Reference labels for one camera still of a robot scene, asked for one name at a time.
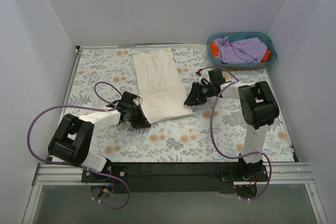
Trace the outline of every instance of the patterned mat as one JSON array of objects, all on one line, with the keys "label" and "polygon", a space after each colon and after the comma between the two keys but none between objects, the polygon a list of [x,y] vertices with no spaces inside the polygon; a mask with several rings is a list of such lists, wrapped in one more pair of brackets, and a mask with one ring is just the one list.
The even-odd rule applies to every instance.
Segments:
[{"label": "patterned mat", "polygon": [[[121,92],[138,93],[132,56],[161,48],[85,49],[78,63],[68,104],[104,108],[106,105],[94,94],[93,85],[107,81]],[[181,82],[187,92],[198,81],[195,71],[210,66],[205,47],[172,48]],[[266,70],[236,71],[241,82],[269,81]],[[224,74],[226,80],[232,79]],[[109,101],[119,98],[110,87],[98,88]],[[91,149],[113,162],[226,162],[216,153],[209,135],[209,118],[215,98],[205,105],[194,107],[194,114],[184,118],[153,124],[150,129],[134,130],[129,124],[111,126],[93,136]],[[66,113],[88,114],[90,111],[67,109]],[[282,123],[282,115],[268,132],[264,152],[273,162],[292,162],[293,156]],[[218,147],[230,156],[243,148],[246,125],[240,103],[234,99],[220,99],[214,117],[214,135]]]}]

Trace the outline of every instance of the white backdrop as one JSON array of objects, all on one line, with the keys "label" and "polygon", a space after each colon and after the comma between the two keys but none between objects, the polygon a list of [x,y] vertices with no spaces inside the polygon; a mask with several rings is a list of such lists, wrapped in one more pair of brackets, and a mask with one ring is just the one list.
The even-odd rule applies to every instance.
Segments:
[{"label": "white backdrop", "polygon": [[[28,127],[42,110],[61,104],[75,47],[48,0],[0,0],[0,223],[21,223],[37,161],[26,145]],[[41,155],[59,111],[33,130]]]},{"label": "white backdrop", "polygon": [[279,56],[272,81],[329,223],[336,223],[335,18],[336,0],[286,0],[269,31]]},{"label": "white backdrop", "polygon": [[284,0],[50,0],[75,45],[199,43],[267,32]]}]

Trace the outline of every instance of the cream towel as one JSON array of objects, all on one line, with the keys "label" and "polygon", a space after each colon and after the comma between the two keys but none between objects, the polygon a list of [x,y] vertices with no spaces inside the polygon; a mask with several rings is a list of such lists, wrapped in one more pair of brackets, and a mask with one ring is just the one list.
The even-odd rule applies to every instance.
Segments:
[{"label": "cream towel", "polygon": [[173,61],[171,48],[133,56],[141,108],[147,120],[157,123],[192,115],[183,103],[187,98]]}]

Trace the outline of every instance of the teal basket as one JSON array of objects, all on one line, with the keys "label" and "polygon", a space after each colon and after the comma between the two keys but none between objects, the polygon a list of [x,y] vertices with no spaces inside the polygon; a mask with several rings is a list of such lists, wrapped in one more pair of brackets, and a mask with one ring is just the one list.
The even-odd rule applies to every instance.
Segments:
[{"label": "teal basket", "polygon": [[[267,62],[258,62],[258,63],[236,63],[236,64],[224,64],[221,61],[217,60],[212,52],[211,52],[211,43],[214,42],[215,39],[218,38],[224,38],[226,36],[229,36],[229,42],[235,42],[237,40],[243,40],[243,39],[249,39],[249,38],[255,38],[258,37],[261,42],[265,43],[267,46],[267,49],[271,51],[268,61]],[[246,31],[241,33],[223,33],[223,34],[213,34],[209,37],[206,49],[208,52],[208,55],[210,57],[211,62],[214,66],[219,66],[222,68],[225,68],[230,71],[234,70],[257,70],[264,68],[267,65],[273,64],[276,59],[278,58],[277,52],[274,50],[274,46],[272,44],[271,39],[266,36],[265,34],[258,33],[256,31]]]}]

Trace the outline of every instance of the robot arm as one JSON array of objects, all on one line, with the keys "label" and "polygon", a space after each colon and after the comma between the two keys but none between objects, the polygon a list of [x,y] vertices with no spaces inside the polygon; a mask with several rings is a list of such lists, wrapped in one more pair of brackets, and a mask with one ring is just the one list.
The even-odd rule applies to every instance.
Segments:
[{"label": "robot arm", "polygon": [[136,98],[137,95],[124,92],[114,111],[81,116],[65,115],[49,143],[49,154],[73,166],[106,173],[110,161],[89,150],[92,135],[106,127],[126,121],[135,129],[151,127],[141,106],[135,103]]},{"label": "robot arm", "polygon": [[[184,102],[185,105],[204,104],[208,97],[217,96],[221,90],[222,97],[240,99],[242,113],[247,124],[244,148],[241,155],[262,152],[266,133],[279,116],[279,107],[266,81],[257,83],[226,82],[221,70],[208,72],[210,82],[202,79],[194,82],[192,90]],[[260,154],[253,154],[238,160],[242,173],[253,174],[263,164]]]}]

